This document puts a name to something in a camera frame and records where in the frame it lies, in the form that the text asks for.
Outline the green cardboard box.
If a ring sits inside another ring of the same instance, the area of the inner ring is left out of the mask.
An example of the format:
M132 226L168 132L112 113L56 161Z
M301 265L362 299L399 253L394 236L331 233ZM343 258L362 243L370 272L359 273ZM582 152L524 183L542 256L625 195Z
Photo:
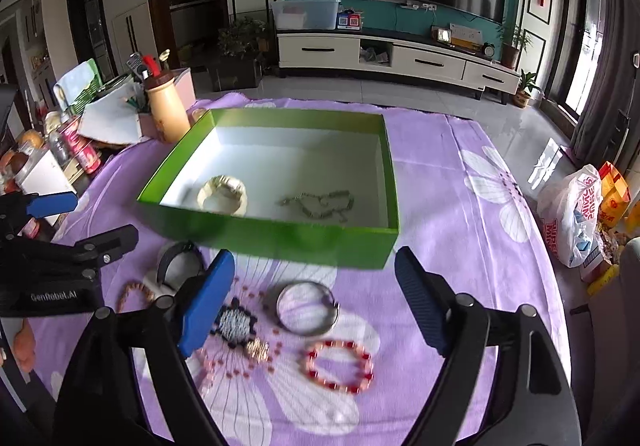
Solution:
M229 175L244 216L202 211L200 188ZM381 269L399 235L396 180L380 114L213 109L174 146L138 195L171 240L282 261Z

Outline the cream bear bottle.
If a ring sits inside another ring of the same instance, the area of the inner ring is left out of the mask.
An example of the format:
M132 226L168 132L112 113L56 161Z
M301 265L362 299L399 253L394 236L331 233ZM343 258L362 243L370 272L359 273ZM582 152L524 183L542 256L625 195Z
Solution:
M144 90L157 134L165 143L178 143L190 131L191 124L179 97L174 73L164 71L149 77L144 82Z

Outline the white paper sheet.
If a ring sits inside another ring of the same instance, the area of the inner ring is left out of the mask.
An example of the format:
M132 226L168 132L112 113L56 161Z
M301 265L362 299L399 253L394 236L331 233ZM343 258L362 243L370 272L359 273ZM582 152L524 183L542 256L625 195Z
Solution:
M138 98L141 87L128 80L90 102L82 112L78 133L115 146L129 146L143 139Z

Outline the dark potted floor plant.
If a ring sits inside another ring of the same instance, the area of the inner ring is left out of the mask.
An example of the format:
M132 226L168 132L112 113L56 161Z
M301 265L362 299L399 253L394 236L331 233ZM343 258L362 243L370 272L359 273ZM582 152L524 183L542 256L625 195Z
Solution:
M269 52L270 32L264 21L243 16L218 33L218 49L207 63L213 91L256 88Z

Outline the cream carved bangle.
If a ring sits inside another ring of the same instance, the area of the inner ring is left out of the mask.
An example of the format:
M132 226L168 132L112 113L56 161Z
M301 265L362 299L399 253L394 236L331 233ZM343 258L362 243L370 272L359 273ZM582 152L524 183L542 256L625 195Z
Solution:
M196 205L205 212L244 216L248 206L246 187L229 175L212 177L198 191Z

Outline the white box on left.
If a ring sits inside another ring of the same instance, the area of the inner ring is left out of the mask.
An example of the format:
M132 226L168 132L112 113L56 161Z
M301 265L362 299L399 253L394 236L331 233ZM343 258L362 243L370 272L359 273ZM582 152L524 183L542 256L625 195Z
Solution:
M15 175L15 181L26 193L52 195L60 192L76 192L50 150L36 149L26 164Z

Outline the red snack can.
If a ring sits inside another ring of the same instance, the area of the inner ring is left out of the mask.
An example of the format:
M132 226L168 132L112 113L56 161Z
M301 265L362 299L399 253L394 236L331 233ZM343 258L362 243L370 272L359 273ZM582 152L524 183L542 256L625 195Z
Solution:
M101 166L100 154L90 141L79 134L79 117L70 117L61 126L61 135L70 154L88 175L94 174Z

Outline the gold rhinestone brooch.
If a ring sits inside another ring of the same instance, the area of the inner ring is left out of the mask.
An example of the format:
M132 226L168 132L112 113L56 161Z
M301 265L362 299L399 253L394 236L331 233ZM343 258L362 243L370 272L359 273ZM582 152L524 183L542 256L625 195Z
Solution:
M270 345L268 342L253 338L247 340L243 345L245 356L255 364L262 364L263 362L269 362L270 358Z

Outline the clear plastic storage bin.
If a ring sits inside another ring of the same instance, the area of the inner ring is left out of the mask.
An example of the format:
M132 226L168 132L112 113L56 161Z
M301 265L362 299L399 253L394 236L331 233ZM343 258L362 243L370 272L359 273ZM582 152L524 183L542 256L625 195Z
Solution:
M340 2L338 0L281 0L271 4L278 31L332 31Z

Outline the white red plastic bag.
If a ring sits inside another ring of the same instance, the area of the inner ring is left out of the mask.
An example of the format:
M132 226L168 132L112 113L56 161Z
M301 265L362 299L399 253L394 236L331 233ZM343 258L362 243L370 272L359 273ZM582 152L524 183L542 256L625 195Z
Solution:
M591 164L539 192L537 214L544 243L564 266L574 268L585 262L601 202L601 177Z

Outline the orange yellow package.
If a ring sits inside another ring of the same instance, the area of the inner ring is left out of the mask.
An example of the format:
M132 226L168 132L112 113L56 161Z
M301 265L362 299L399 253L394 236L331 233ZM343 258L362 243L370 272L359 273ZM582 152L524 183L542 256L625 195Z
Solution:
M598 220L607 228L614 228L623 218L630 203L630 192L625 178L609 161L599 169L602 202Z

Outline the purple floral tablecloth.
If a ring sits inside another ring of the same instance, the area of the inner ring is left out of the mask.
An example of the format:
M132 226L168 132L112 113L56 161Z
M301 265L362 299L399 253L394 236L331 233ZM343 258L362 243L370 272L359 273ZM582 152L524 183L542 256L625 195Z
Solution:
M488 308L534 305L570 378L564 307L544 240L518 182L483 127L441 113L294 99L250 100L238 92L201 100L205 109L282 108L382 114L395 169L400 230L393 253L408 245L427 271L444 276ZM125 285L152 276L171 246L148 227L136 198L170 148L149 141L112 158L64 218L53 241L71 244L124 224L137 226L136 249L102 273L104 299L116 307ZM236 255L229 302L254 316L269 362L255 364L220 334L204 357L188 360L204 402L232 445L399 445L435 381L440 357L424 343L394 274L382 270ZM322 388L302 359L314 340L273 321L278 291L295 281L326 285L341 304L328 339L354 341L372 355L374 378L360 395Z

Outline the pink box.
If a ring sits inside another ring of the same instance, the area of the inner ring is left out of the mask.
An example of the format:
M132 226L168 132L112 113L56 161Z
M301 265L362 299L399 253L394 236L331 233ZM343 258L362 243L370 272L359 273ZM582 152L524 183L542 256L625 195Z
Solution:
M194 106L195 103L195 91L192 80L192 72L190 68L179 68L179 70L171 71L175 75L175 85L179 94L179 97L183 103L183 106L186 108L186 114L188 111ZM154 121L152 119L151 110L148 102L148 112L140 112L139 119L142 128L142 135L144 137L149 137L152 139L158 139L160 141L164 141L160 138L160 135L157 134Z

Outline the tall potted plant on cabinet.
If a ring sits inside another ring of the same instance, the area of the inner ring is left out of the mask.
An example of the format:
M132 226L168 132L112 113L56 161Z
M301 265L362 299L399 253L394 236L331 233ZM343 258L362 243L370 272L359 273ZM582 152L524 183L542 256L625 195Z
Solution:
M502 42L500 63L510 70L515 70L523 52L532 46L533 34L515 22L500 25L498 34Z

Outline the black wrist watch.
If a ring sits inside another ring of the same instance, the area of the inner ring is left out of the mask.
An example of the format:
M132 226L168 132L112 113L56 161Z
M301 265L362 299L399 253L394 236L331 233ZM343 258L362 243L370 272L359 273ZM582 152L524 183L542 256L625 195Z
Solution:
M198 246L192 241L177 242L160 257L156 283L178 291L188 279L201 276L204 271L204 259Z

